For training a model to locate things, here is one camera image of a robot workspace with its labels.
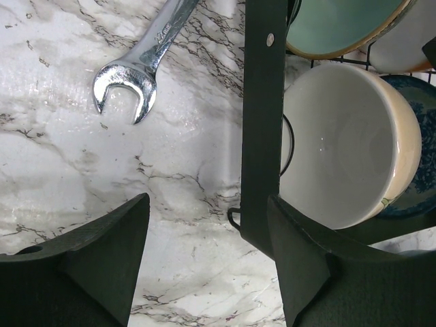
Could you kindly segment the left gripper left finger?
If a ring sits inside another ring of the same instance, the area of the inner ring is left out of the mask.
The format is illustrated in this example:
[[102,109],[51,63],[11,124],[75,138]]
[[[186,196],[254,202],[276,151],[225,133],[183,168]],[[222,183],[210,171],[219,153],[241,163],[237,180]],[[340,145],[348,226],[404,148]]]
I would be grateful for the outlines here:
[[126,326],[149,217],[142,193],[56,238],[1,254],[1,325]]

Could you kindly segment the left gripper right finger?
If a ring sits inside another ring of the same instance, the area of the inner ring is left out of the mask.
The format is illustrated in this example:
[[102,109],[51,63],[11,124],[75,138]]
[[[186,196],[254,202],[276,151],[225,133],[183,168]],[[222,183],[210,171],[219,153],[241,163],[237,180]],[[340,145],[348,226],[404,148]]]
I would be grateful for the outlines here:
[[435,252],[363,245],[268,199],[288,326],[434,326]]

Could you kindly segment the beige floral bowl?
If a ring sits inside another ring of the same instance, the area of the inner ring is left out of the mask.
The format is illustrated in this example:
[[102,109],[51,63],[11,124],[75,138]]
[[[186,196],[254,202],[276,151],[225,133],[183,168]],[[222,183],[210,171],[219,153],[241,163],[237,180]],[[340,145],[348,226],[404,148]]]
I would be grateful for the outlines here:
[[392,204],[418,169],[422,136],[409,102],[385,80],[339,63],[318,65],[287,89],[293,132],[280,196],[333,230]]

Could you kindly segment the mint green floral bowl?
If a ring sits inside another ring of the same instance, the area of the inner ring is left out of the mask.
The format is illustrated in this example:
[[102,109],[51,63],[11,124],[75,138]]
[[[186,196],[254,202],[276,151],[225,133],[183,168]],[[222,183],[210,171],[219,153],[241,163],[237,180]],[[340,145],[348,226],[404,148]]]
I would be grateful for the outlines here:
[[286,46],[306,59],[333,59],[371,43],[393,29],[415,1],[297,1]]

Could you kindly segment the black wire dish rack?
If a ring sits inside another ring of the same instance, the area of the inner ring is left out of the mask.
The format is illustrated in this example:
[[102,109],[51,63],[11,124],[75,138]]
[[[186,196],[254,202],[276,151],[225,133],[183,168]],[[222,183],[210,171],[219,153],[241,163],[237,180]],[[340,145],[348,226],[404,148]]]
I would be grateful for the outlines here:
[[279,192],[285,69],[285,33],[295,1],[246,1],[243,84],[242,191],[234,227],[268,257],[273,248],[267,199]]

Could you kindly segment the orange bowl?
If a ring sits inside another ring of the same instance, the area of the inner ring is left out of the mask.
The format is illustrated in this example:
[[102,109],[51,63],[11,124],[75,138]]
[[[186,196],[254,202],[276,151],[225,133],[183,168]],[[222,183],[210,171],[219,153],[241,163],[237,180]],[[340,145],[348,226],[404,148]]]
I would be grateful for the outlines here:
[[401,22],[364,51],[369,52],[369,63],[378,72],[421,72],[432,68],[422,47],[434,37],[435,0],[421,0]]

